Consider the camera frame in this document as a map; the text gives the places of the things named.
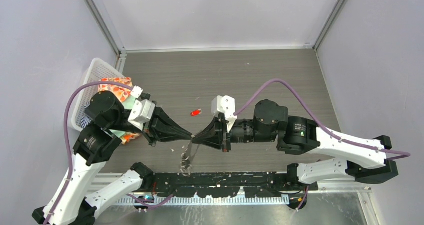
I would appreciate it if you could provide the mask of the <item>silver perforated keyring plate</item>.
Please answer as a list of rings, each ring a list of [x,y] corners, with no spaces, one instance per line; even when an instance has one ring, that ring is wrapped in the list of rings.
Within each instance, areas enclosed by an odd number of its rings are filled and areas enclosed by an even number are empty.
[[[191,140],[187,147],[184,149],[183,153],[181,154],[181,162],[180,162],[180,173],[184,177],[190,177],[192,174],[192,163],[194,162],[194,159],[198,153],[198,150],[200,148],[200,145],[198,144],[197,147],[193,151],[193,141]]]

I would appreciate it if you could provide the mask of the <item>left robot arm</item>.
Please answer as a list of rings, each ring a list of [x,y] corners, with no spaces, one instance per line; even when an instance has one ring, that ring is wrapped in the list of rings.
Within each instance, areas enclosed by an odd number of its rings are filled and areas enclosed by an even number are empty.
[[[91,122],[75,142],[70,171],[49,204],[32,214],[38,224],[92,225],[119,198],[136,190],[148,192],[153,187],[154,172],[138,162],[117,181],[87,195],[94,178],[123,142],[114,129],[141,133],[151,146],[191,140],[192,134],[150,101],[148,93],[135,88],[130,95],[134,99],[131,109],[126,109],[110,91],[100,91],[91,98],[85,110]]]

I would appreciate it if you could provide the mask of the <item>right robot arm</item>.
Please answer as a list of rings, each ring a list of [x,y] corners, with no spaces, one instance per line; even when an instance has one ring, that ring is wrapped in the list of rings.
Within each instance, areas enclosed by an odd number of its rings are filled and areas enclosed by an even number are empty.
[[[382,184],[399,175],[395,161],[387,158],[384,149],[391,147],[388,136],[365,141],[360,138],[349,144],[343,135],[324,130],[315,121],[290,116],[285,106],[264,99],[254,108],[253,118],[239,119],[233,112],[234,103],[228,97],[217,97],[212,103],[212,122],[193,138],[193,143],[227,153],[232,144],[276,143],[280,152],[288,155],[322,154],[328,160],[314,163],[292,163],[287,167],[285,183],[299,190],[322,180],[354,178],[362,184]]]

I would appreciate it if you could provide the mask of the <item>red key tag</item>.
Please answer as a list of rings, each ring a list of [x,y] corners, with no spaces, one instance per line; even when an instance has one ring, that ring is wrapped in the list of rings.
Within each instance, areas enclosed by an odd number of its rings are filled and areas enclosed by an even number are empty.
[[[191,115],[192,117],[195,117],[195,116],[200,115],[201,113],[202,113],[202,110],[201,110],[201,109],[196,109],[196,110],[192,111],[192,112],[190,113],[190,115]]]

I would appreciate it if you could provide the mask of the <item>mint green cloth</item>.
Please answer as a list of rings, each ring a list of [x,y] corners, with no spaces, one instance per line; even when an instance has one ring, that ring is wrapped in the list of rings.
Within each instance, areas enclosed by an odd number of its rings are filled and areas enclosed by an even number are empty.
[[[134,103],[136,101],[136,98],[133,96],[129,96],[125,101],[122,102],[123,107],[126,110],[132,110]],[[114,135],[116,135],[117,137],[121,138],[123,137],[125,134],[127,134],[127,132],[124,131],[119,131],[119,130],[110,130]]]

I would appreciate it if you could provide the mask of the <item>orange floral cloth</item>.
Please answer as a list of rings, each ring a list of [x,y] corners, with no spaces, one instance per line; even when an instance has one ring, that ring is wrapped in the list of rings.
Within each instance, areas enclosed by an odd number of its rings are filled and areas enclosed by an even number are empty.
[[[130,77],[102,78],[101,81],[116,82],[116,83],[127,85],[129,87],[133,87],[132,79]],[[113,84],[98,85],[97,91],[112,92],[121,103],[124,102],[129,96],[131,96],[131,91],[129,89],[121,87],[121,86],[113,85]],[[125,145],[129,143],[130,141],[137,139],[140,135],[141,135],[140,133],[127,132],[123,137],[120,137],[120,139],[122,140],[122,144]]]

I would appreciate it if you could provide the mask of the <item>blue striped cloth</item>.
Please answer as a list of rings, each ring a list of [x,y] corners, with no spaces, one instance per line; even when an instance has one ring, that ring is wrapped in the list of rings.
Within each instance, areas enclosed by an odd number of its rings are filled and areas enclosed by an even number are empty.
[[[80,127],[84,129],[87,125],[89,125],[92,120],[88,116],[83,116],[80,120]]]

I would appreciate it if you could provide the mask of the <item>white plastic basket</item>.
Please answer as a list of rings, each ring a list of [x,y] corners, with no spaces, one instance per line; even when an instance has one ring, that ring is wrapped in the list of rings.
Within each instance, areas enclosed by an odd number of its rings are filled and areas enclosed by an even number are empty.
[[[98,82],[102,78],[123,78],[124,75],[100,58],[94,58],[84,72],[79,86]],[[90,86],[80,91],[71,103],[67,125],[70,129],[82,131],[81,118],[85,115],[84,107],[98,91],[97,86]]]

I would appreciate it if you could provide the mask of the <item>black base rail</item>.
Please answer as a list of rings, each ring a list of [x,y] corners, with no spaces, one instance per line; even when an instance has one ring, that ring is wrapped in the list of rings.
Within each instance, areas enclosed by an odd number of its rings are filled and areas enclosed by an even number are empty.
[[[155,173],[137,192],[166,198],[234,198],[244,192],[246,198],[275,198],[282,192],[300,192],[307,185],[291,181],[285,173],[277,172],[195,172]]]

